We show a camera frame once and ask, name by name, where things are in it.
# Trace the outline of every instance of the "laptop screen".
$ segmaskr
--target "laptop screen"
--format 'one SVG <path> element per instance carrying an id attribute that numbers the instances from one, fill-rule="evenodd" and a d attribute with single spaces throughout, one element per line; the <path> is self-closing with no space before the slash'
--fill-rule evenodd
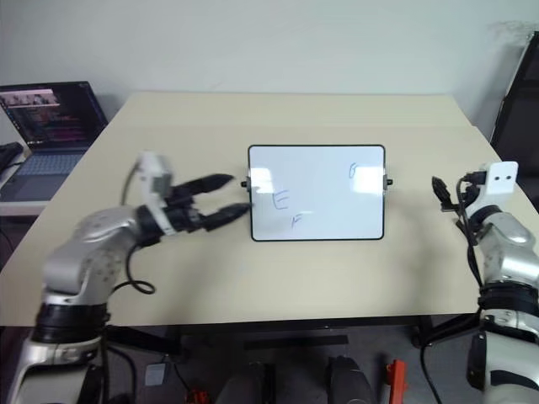
<path id="1" fill-rule="evenodd" d="M 107 125 L 88 82 L 0 86 L 0 106 L 32 150 L 88 147 Z"/>

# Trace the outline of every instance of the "whiteboard frame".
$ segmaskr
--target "whiteboard frame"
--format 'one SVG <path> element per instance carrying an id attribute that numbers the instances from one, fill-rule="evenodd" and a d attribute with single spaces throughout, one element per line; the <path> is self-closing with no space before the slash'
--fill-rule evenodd
<path id="1" fill-rule="evenodd" d="M 381 240 L 386 234 L 386 191 L 387 191 L 387 173 L 386 173 L 386 147 L 377 143 L 365 143 L 365 144 L 316 144 L 316 145 L 300 145 L 300 144 L 255 144 L 251 145 L 247 149 L 247 164 L 248 164 L 248 193 L 249 193 L 249 203 L 253 205 L 253 191 L 250 184 L 250 173 L 251 173 L 251 148 L 252 147 L 381 147 L 383 151 L 383 170 L 384 175 L 382 177 L 383 184 L 383 194 L 382 194 L 382 234 L 379 237 L 374 238 L 291 238 L 291 239 L 276 239 L 276 240 L 258 240 L 253 236 L 253 211 L 251 210 L 251 220 L 250 220 L 250 229 L 251 229 L 251 239 L 254 242 L 351 242 L 351 241 L 376 241 Z"/>

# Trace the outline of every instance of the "white wall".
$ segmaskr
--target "white wall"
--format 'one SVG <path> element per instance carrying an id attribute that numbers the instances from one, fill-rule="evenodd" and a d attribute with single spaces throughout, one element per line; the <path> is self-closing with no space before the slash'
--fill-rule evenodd
<path id="1" fill-rule="evenodd" d="M 451 93 L 489 136 L 539 0 L 0 0 L 0 82 Z M 0 142 L 14 138 L 2 114 Z"/>

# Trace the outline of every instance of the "laptop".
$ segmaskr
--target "laptop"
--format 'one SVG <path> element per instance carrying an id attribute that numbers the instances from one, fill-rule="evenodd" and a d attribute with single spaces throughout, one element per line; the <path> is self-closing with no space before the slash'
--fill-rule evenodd
<path id="1" fill-rule="evenodd" d="M 108 124 L 88 82 L 0 86 L 0 106 L 32 152 L 2 202 L 51 199 Z"/>

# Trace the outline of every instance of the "robotic arm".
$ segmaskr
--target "robotic arm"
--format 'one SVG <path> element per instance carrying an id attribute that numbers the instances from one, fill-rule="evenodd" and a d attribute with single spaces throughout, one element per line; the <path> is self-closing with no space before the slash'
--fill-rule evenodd
<path id="1" fill-rule="evenodd" d="M 443 210 L 456 210 L 459 227 L 483 253 L 479 332 L 472 340 L 467 378 L 487 403 L 539 402 L 539 257 L 535 237 L 501 208 L 513 193 L 518 166 L 497 162 L 467 174 L 462 203 L 453 205 L 433 178 Z"/>
<path id="2" fill-rule="evenodd" d="M 194 207 L 194 195 L 221 188 L 232 180 L 230 175 L 213 174 L 171 187 L 172 174 L 161 157 L 144 152 L 136 166 L 146 203 L 88 216 L 48 257 L 41 308 L 24 343 L 8 403 L 96 402 L 103 374 L 91 360 L 106 349 L 107 301 L 131 254 L 164 235 L 214 230 L 250 209 L 249 204 L 233 204 L 202 215 Z"/>

